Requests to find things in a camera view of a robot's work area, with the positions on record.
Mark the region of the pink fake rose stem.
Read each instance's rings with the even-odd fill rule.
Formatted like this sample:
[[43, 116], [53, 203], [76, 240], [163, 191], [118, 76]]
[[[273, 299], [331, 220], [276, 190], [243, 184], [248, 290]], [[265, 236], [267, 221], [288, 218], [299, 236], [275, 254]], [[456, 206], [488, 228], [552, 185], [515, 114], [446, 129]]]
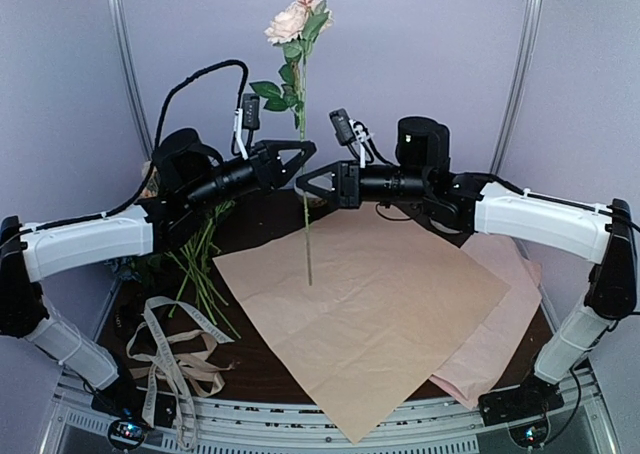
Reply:
[[250, 86], [265, 100], [266, 110], [292, 113], [301, 141], [307, 139], [309, 59], [320, 35], [333, 23], [333, 12], [327, 0], [293, 0], [264, 30], [267, 42], [282, 52], [283, 64], [278, 70], [281, 83], [263, 80], [252, 82]]

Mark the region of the tan kraft paper sheet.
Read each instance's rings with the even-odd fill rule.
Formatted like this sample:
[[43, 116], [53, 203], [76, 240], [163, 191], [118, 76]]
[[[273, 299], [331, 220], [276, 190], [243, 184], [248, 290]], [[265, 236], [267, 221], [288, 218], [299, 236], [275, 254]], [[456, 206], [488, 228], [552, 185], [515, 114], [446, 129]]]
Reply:
[[273, 353], [352, 443], [472, 335], [508, 285], [460, 248], [372, 204], [218, 257]]

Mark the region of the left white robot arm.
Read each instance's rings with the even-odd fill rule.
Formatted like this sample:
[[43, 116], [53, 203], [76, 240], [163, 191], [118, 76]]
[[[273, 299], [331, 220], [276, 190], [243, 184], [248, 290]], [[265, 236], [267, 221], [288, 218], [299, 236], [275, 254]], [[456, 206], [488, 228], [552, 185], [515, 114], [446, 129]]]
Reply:
[[123, 418], [144, 407], [142, 393], [121, 361], [87, 339], [44, 302], [51, 275], [122, 257], [181, 247], [217, 205], [285, 186], [315, 153], [311, 141], [267, 140], [223, 160], [193, 128], [164, 139], [152, 161], [160, 177], [155, 197], [135, 199], [118, 213], [23, 225], [1, 225], [1, 333], [23, 338], [74, 370]]

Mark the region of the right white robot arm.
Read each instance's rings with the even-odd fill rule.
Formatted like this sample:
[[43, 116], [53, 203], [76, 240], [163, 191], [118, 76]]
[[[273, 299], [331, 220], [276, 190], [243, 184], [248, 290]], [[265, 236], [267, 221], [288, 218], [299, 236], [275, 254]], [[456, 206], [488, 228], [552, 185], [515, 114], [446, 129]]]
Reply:
[[534, 193], [495, 174], [454, 173], [449, 129], [433, 119], [404, 117], [397, 132], [395, 162], [337, 161], [301, 175], [297, 187], [340, 209], [414, 204], [443, 230], [507, 236], [592, 265], [587, 292], [509, 392], [519, 414], [533, 415], [604, 333], [636, 312], [639, 228], [630, 207], [621, 199], [587, 204]]

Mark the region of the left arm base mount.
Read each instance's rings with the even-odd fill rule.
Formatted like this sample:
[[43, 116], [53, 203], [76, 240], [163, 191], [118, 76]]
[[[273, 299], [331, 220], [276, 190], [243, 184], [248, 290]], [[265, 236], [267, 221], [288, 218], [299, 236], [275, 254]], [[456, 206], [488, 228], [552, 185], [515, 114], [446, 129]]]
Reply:
[[107, 427], [106, 437], [120, 451], [141, 447], [155, 428], [170, 428], [177, 414], [176, 400], [164, 393], [156, 397], [153, 423], [142, 418], [141, 410], [134, 412], [128, 408], [116, 408], [115, 403], [101, 393], [92, 395], [91, 408], [114, 417]]

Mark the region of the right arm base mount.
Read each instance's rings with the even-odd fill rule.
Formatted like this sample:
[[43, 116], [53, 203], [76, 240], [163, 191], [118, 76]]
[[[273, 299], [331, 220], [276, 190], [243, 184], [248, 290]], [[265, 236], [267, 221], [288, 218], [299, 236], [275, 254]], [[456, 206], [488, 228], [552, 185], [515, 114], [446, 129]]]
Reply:
[[486, 427], [504, 424], [511, 440], [530, 450], [541, 448], [550, 438], [548, 414], [563, 406], [563, 397], [557, 391], [523, 387], [484, 394], [478, 404]]

